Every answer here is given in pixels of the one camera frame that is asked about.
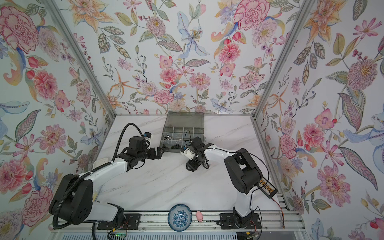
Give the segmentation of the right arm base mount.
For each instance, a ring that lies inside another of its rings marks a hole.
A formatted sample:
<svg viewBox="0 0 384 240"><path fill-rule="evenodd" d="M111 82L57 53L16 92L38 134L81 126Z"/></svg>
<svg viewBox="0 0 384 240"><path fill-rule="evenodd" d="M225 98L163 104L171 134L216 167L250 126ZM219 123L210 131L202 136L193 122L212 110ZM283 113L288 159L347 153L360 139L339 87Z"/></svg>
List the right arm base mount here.
<svg viewBox="0 0 384 240"><path fill-rule="evenodd" d="M233 210L231 213L220 214L219 226L222 230L261 230L262 221L256 212L241 217Z"/></svg>

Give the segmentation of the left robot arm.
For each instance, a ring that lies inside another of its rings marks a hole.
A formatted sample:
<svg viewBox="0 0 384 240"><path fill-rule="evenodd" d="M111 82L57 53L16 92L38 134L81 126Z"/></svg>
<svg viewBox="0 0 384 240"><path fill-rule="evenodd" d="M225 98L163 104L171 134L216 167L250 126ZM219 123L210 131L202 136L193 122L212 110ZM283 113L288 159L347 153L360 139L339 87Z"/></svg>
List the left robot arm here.
<svg viewBox="0 0 384 240"><path fill-rule="evenodd" d="M164 149L150 146L150 138L130 138L129 146L121 152L116 149L111 161L81 175L68 174L62 179L49 206L55 230L84 222L107 222L121 227L127 220L124 209L116 204L98 203L94 198L102 186L113 178L146 160L159 160Z"/></svg>

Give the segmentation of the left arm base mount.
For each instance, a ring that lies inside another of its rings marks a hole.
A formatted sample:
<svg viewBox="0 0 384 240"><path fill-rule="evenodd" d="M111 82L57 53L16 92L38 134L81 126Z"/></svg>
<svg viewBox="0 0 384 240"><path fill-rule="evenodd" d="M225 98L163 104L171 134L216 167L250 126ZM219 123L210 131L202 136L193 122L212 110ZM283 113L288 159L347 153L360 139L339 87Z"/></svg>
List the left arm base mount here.
<svg viewBox="0 0 384 240"><path fill-rule="evenodd" d="M117 208L117 215L111 222L100 221L97 230L138 230L141 214L125 213L122 207L110 205Z"/></svg>

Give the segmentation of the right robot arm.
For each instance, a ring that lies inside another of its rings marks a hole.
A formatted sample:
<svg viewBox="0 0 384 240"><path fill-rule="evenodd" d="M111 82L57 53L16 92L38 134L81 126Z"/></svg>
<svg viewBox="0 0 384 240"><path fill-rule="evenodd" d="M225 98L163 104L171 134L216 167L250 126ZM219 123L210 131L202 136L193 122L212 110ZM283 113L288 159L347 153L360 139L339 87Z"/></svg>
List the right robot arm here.
<svg viewBox="0 0 384 240"><path fill-rule="evenodd" d="M200 166L209 168L209 162L225 164L230 180L237 192L234 214L240 218L248 217L252 210L252 189L255 188L263 177L263 173L256 164L254 156L246 149L225 150L214 144L204 144L199 137L182 147L181 155L188 158L186 167L194 172Z"/></svg>

